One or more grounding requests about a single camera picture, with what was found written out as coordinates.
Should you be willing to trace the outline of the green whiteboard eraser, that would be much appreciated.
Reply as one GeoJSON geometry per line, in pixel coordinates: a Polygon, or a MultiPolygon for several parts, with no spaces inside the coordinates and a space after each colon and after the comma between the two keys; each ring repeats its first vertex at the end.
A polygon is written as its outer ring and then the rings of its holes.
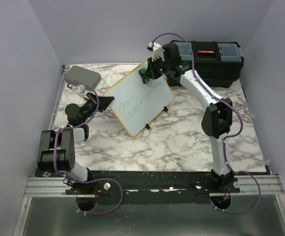
{"type": "Polygon", "coordinates": [[[144,74],[144,75],[146,75],[147,77],[149,77],[146,68],[140,69],[138,73],[139,73],[139,74],[144,74]]]}

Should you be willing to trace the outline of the yellow framed whiteboard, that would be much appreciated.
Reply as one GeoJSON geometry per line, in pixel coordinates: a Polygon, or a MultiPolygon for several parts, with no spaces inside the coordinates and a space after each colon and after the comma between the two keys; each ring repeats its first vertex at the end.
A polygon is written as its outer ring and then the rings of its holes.
{"type": "Polygon", "coordinates": [[[144,60],[103,93],[104,97],[114,97],[109,107],[132,137],[140,133],[174,99],[163,76],[142,83],[139,70],[146,68],[147,60],[144,60]]]}

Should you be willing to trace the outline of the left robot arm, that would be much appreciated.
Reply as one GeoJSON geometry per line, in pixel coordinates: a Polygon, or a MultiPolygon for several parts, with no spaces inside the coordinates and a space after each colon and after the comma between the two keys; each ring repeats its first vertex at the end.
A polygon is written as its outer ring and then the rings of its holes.
{"type": "Polygon", "coordinates": [[[40,171],[60,174],[77,181],[77,189],[83,194],[93,191],[94,182],[90,170],[76,161],[75,144],[89,138],[88,123],[96,112],[105,111],[115,99],[113,96],[96,96],[91,92],[86,96],[87,101],[82,106],[75,103],[66,106],[66,127],[57,131],[42,131],[37,155],[40,171]]]}

